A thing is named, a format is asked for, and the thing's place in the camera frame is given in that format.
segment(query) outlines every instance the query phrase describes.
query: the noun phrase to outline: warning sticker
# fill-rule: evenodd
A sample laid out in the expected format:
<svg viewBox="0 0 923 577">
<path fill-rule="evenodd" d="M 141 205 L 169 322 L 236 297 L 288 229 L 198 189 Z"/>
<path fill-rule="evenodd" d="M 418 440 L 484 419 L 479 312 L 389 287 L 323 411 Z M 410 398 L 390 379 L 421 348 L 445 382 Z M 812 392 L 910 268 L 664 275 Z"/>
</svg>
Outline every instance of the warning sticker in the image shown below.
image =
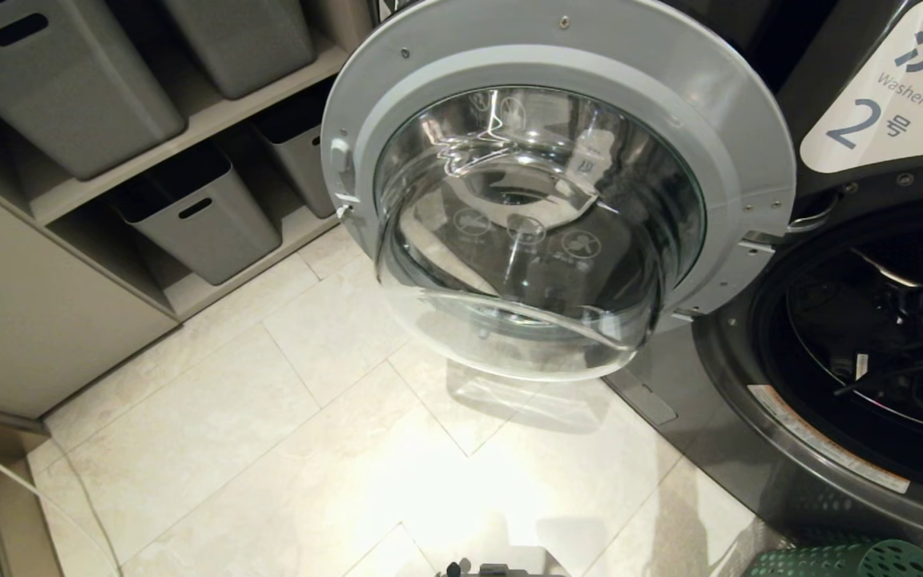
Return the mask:
<svg viewBox="0 0 923 577">
<path fill-rule="evenodd" d="M 913 5 L 800 145 L 818 172 L 923 155 L 923 2 Z"/>
<path fill-rule="evenodd" d="M 867 478 L 870 482 L 876 482 L 878 485 L 882 485 L 888 490 L 895 490 L 897 493 L 907 493 L 909 489 L 909 480 L 907 478 L 902 478 L 900 475 L 868 463 L 868 461 L 850 453 L 849 450 L 843 449 L 842 446 L 836 445 L 831 438 L 821 434 L 810 423 L 797 415 L 791 406 L 785 405 L 785 401 L 772 385 L 750 385 L 747 388 L 754 395 L 754 398 L 757 398 L 757 401 L 774 418 L 779 420 L 779 423 L 796 435 L 800 441 L 806 442 L 811 449 L 817 450 L 821 455 L 853 471 L 854 474 Z"/>
</svg>

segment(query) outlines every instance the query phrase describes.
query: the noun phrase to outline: gray storage bin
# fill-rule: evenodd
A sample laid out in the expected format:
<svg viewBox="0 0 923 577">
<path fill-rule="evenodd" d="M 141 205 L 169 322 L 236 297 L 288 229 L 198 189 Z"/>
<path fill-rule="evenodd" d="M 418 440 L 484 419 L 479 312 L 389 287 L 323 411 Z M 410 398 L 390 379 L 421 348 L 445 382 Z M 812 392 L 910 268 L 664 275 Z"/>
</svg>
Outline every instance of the gray storage bin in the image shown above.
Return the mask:
<svg viewBox="0 0 923 577">
<path fill-rule="evenodd" d="M 319 132 L 333 78 L 314 84 L 252 118 L 277 167 L 292 183 L 312 214 L 333 214 L 320 156 Z"/>
<path fill-rule="evenodd" d="M 211 143 L 129 180 L 110 201 L 126 223 L 209 284 L 223 284 L 280 245 L 277 229 Z"/>
<path fill-rule="evenodd" d="M 297 0 L 163 0 L 212 82 L 238 99 L 315 59 Z"/>
<path fill-rule="evenodd" d="M 0 116 L 81 180 L 187 126 L 100 0 L 0 3 Z"/>
</svg>

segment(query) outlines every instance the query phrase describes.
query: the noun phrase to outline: plastic basket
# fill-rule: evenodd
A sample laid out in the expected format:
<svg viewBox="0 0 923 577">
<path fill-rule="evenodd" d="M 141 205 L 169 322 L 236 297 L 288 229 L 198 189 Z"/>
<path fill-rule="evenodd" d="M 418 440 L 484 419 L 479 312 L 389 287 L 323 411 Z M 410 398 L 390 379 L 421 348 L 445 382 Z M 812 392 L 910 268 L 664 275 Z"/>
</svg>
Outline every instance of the plastic basket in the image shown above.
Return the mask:
<svg viewBox="0 0 923 577">
<path fill-rule="evenodd" d="M 923 577 L 923 550 L 906 541 L 767 551 L 744 577 Z"/>
<path fill-rule="evenodd" d="M 275 251 L 280 233 L 227 156 L 198 143 L 118 186 L 116 211 L 209 284 Z"/>
<path fill-rule="evenodd" d="M 0 1 L 0 117 L 81 180 L 187 126 L 102 0 Z"/>
</svg>

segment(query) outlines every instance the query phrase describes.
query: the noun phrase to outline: tile floor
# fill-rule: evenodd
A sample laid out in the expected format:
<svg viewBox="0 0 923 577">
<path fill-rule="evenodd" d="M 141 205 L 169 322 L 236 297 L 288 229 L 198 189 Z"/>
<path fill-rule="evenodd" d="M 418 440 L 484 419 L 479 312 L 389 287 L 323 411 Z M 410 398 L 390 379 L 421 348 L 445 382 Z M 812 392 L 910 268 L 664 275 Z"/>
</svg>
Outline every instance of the tile floor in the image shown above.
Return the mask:
<svg viewBox="0 0 923 577">
<path fill-rule="evenodd" d="M 602 382 L 474 372 L 378 299 L 333 229 L 48 417 L 67 577 L 732 577 L 776 544 Z"/>
</svg>

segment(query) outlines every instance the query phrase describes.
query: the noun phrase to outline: open washer door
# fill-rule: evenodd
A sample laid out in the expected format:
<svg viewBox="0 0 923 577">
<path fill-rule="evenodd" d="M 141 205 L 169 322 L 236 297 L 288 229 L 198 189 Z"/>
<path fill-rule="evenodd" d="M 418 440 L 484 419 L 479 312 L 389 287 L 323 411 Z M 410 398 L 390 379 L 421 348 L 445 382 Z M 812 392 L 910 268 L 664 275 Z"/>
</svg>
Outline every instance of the open washer door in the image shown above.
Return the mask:
<svg viewBox="0 0 923 577">
<path fill-rule="evenodd" d="M 322 149 L 396 317 L 525 379 L 606 375 L 728 302 L 795 190 L 761 79 L 652 0 L 425 0 L 349 59 Z"/>
</svg>

